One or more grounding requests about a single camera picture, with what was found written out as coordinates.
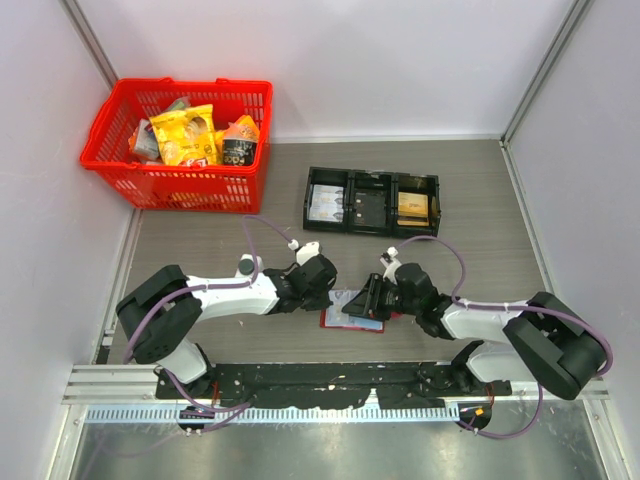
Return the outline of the red leather card holder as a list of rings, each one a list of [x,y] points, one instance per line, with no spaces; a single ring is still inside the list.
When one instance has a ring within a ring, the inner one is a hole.
[[[331,290],[329,300],[332,304],[321,312],[320,327],[383,333],[384,323],[377,320],[350,316],[342,312],[342,308],[358,294],[355,290]]]

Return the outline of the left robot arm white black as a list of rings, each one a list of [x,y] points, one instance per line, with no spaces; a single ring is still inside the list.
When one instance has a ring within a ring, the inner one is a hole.
[[[246,255],[232,278],[187,276],[177,265],[156,272],[116,307],[130,342],[125,357],[163,367],[190,397],[202,398],[212,390],[214,376],[205,354],[187,339],[194,325],[237,314],[319,311],[331,305],[337,270],[324,255],[284,270],[250,271],[254,266]]]

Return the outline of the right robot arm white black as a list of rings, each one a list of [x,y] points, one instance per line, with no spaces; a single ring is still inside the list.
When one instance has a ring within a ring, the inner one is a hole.
[[[416,263],[371,274],[342,311],[380,322],[409,315],[431,337],[468,340],[451,371],[465,395],[494,381],[535,381],[573,400],[609,359],[603,341],[548,292],[506,305],[474,304],[439,292]]]

